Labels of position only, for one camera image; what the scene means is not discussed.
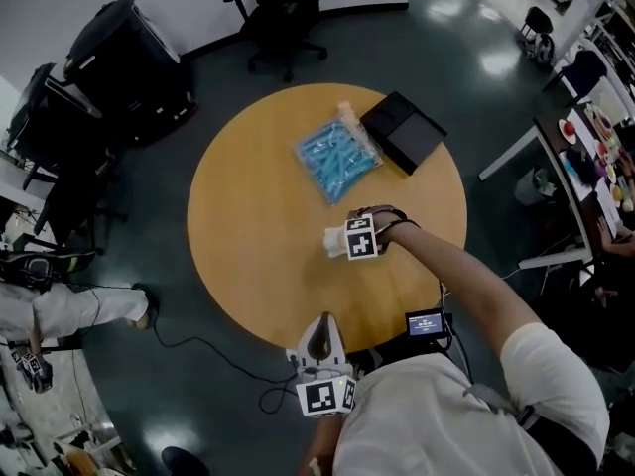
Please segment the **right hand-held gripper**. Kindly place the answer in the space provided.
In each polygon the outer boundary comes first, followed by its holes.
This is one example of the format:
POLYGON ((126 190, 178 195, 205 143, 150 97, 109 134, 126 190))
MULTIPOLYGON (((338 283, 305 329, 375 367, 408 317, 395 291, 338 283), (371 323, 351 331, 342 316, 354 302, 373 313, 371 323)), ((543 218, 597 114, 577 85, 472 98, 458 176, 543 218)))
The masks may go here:
POLYGON ((372 259, 379 255, 374 220, 371 214, 347 219, 344 227, 324 229, 323 242, 330 258, 347 254, 349 261, 372 259))

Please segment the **person's right hand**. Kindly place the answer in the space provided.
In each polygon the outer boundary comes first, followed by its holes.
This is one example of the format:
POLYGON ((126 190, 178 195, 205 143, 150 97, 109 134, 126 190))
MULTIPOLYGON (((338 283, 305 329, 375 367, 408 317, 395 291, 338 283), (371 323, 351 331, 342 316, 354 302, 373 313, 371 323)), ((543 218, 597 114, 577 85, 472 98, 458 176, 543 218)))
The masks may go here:
POLYGON ((347 219, 360 218, 362 215, 371 215, 375 229, 382 229, 396 220, 406 220, 408 216, 400 209, 392 205, 373 205, 353 209, 348 212, 347 219))

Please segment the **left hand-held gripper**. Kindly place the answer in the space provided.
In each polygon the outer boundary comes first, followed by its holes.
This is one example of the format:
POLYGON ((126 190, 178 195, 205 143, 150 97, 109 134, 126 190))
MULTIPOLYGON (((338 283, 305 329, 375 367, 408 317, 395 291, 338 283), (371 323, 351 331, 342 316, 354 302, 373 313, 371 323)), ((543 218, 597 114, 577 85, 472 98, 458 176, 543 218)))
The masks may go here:
POLYGON ((287 349, 286 356, 297 372, 296 393, 305 417, 352 412, 357 382, 352 365, 346 361, 343 339, 331 313, 326 316, 322 313, 305 331, 298 351, 287 349))

